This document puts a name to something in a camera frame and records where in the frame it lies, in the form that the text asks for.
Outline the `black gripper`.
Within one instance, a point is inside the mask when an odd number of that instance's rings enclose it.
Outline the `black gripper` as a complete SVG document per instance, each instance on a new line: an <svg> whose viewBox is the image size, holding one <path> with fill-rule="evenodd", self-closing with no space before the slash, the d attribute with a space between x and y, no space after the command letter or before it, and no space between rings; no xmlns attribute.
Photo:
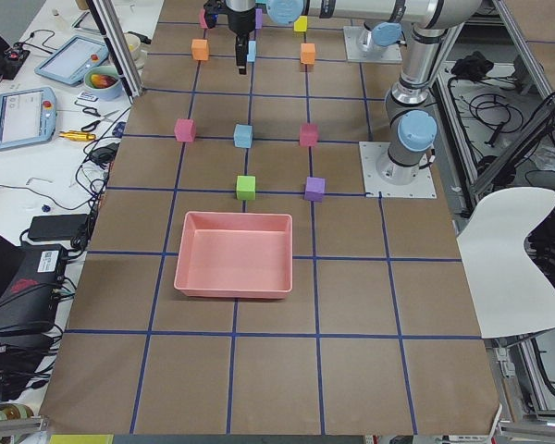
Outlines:
<svg viewBox="0 0 555 444"><path fill-rule="evenodd" d="M240 75L247 74L248 36L255 30L255 1L226 0L228 27L237 35L235 59Z"/></svg>

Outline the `crimson foam block near arm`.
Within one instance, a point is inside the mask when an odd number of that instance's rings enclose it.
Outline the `crimson foam block near arm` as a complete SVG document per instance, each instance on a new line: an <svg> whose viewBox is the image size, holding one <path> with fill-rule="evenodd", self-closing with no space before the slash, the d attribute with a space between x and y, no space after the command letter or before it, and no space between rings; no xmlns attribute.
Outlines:
<svg viewBox="0 0 555 444"><path fill-rule="evenodd" d="M299 145L313 147L318 143L318 126L313 123L303 123L299 131Z"/></svg>

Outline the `orange foam block near arm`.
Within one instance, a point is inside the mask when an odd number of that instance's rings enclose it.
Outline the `orange foam block near arm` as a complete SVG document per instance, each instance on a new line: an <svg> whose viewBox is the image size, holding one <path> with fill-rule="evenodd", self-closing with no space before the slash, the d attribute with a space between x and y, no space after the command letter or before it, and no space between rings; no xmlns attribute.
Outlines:
<svg viewBox="0 0 555 444"><path fill-rule="evenodd" d="M316 60L316 47L314 43L302 43L300 48L300 61L305 66L313 66Z"/></svg>

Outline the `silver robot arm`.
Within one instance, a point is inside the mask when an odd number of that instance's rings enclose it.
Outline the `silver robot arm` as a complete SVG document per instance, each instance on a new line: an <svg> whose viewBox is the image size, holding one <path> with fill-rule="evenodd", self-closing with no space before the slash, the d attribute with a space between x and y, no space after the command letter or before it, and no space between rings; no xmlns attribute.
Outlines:
<svg viewBox="0 0 555 444"><path fill-rule="evenodd" d="M396 44L402 36L403 29L399 22L377 22L364 24L364 33L361 37L361 47L365 53L370 53L379 48L388 48Z"/></svg>
<svg viewBox="0 0 555 444"><path fill-rule="evenodd" d="M267 1L265 9L276 23L291 24L301 16L320 19L367 19L390 24L407 22L412 31L401 74L386 96L391 141L376 160L376 170L394 185L411 183L419 163L436 139L438 127L420 106L439 71L442 53L480 7L479 1Z"/></svg>

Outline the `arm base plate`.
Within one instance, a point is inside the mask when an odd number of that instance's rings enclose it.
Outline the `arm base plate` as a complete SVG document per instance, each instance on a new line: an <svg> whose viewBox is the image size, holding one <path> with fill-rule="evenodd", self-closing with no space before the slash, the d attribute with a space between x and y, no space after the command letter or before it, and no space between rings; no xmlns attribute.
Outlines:
<svg viewBox="0 0 555 444"><path fill-rule="evenodd" d="M345 26L343 35L350 62L400 64L402 61L399 45L402 29L399 23L383 22L371 30L364 26Z"/></svg>
<svg viewBox="0 0 555 444"><path fill-rule="evenodd" d="M388 142L359 142L359 150L366 197L437 198L426 153L417 165L399 166L389 158Z"/></svg>

